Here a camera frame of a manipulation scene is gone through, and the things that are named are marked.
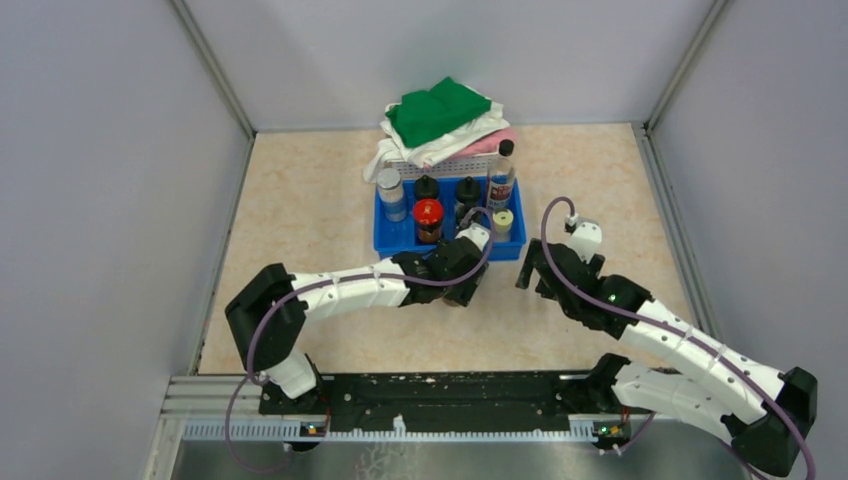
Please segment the yellow-lidded beige jar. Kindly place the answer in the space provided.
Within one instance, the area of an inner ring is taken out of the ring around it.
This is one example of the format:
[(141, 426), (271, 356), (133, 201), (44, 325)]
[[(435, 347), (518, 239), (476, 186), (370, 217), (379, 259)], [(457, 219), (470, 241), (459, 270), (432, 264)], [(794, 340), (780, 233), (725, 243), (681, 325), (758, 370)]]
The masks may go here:
[(498, 209), (493, 213), (493, 238), (496, 243), (509, 242), (514, 223), (514, 214), (510, 209)]

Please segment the red-lidded jar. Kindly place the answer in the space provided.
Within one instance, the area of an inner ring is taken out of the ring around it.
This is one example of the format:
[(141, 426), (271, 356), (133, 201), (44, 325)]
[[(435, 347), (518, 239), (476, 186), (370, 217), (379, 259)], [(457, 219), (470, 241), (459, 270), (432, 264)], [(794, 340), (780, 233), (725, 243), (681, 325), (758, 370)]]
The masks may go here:
[(444, 208), (431, 198), (418, 200), (412, 209), (416, 238), (421, 244), (434, 244), (442, 236)]

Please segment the small black cap bottle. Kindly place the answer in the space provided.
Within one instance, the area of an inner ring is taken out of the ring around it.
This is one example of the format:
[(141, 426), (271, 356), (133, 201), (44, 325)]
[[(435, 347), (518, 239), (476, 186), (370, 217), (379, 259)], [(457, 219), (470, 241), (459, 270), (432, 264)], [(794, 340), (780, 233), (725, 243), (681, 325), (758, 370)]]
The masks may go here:
[(475, 216), (476, 214), (468, 209), (457, 209), (455, 211), (455, 238), (458, 238), (460, 233), (470, 226)]

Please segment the blue plastic divided tray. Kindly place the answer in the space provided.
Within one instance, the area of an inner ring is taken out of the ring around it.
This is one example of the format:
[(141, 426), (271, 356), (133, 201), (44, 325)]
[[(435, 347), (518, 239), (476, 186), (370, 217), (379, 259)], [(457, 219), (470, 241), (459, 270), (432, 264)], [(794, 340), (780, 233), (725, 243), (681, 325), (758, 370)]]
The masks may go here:
[[(419, 238), (419, 224), (416, 222), (412, 209), (416, 203), (414, 196), (414, 182), (404, 180), (401, 184), (403, 201), (401, 205), (405, 208), (406, 216), (400, 221), (392, 221), (388, 218), (386, 206), (379, 195), (374, 198), (374, 226), (373, 247), (380, 258), (391, 258), (400, 252), (416, 252), (424, 257), (434, 253), (443, 254), (453, 252), (457, 249), (454, 239), (458, 233), (457, 220), (455, 218), (456, 194), (458, 184), (462, 182), (460, 177), (440, 178), (438, 201), (442, 205), (443, 220), (441, 224), (441, 237), (436, 243), (424, 243)], [(496, 241), (493, 244), (488, 260), (493, 261), (517, 261), (521, 258), (522, 250), (527, 243), (527, 233), (522, 205), (522, 194), (520, 183), (513, 183), (512, 194), (507, 204), (507, 209), (513, 214), (513, 222), (509, 231), (509, 238), (504, 241)]]

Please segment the black-capped squeeze bottle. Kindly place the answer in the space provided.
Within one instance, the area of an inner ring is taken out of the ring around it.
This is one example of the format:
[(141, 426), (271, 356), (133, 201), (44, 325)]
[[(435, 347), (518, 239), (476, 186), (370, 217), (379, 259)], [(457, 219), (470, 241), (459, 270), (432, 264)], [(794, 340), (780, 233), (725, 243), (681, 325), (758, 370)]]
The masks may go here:
[(477, 179), (466, 176), (460, 179), (455, 186), (455, 214), (462, 216), (465, 212), (477, 206), (481, 197), (481, 187)]
[(422, 175), (413, 184), (413, 196), (415, 201), (438, 200), (440, 196), (440, 185), (437, 179), (428, 175)]

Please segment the tall dark sauce bottle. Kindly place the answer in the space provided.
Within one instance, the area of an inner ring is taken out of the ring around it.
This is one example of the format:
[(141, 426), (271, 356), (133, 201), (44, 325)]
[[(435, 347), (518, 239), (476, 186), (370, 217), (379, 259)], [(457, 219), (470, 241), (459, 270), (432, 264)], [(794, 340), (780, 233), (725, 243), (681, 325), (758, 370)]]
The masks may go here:
[(509, 204), (516, 174), (512, 161), (514, 149), (513, 140), (502, 140), (497, 158), (488, 167), (485, 205), (489, 211), (505, 209)]

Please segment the silver-lidded clear shaker bottle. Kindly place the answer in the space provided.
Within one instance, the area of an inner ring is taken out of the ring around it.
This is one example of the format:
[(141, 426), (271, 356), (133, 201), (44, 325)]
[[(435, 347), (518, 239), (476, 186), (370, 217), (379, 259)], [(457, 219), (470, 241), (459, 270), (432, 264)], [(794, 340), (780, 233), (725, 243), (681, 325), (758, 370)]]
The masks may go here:
[(403, 221), (407, 203), (401, 174), (394, 168), (384, 168), (376, 177), (376, 186), (385, 217), (391, 222)]

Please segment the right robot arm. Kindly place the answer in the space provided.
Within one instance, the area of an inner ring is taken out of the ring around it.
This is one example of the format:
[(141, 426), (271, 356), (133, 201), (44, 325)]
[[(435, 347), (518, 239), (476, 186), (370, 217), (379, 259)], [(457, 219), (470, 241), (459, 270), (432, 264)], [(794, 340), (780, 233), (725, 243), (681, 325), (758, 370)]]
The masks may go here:
[(586, 260), (564, 244), (531, 240), (516, 285), (539, 275), (537, 293), (556, 301), (585, 327), (649, 352), (672, 367), (662, 372), (606, 354), (586, 385), (589, 404), (620, 404), (674, 417), (709, 433), (763, 474), (788, 476), (798, 458), (817, 469), (806, 439), (817, 415), (818, 380), (802, 367), (759, 363), (682, 320), (647, 289), (620, 275), (603, 276), (600, 255)]

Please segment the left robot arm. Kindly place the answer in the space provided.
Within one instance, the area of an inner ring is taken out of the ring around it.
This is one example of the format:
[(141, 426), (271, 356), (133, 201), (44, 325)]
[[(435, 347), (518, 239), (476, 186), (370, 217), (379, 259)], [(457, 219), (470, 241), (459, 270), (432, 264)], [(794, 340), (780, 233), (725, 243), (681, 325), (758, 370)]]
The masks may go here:
[(295, 347), (307, 323), (441, 298), (461, 304), (492, 248), (488, 233), (473, 225), (427, 255), (400, 252), (365, 267), (316, 274), (292, 273), (281, 263), (264, 267), (225, 308), (248, 381), (279, 387), (297, 413), (314, 410), (321, 397), (318, 373)]

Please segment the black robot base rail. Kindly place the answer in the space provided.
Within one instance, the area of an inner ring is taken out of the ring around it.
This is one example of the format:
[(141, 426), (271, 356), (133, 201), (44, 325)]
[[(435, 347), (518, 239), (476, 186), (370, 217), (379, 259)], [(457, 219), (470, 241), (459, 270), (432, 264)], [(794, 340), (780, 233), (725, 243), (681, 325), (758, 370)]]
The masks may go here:
[(585, 371), (329, 374), (290, 400), (237, 376), (171, 381), (167, 418), (189, 440), (320, 443), (597, 442), (647, 410), (624, 407)]

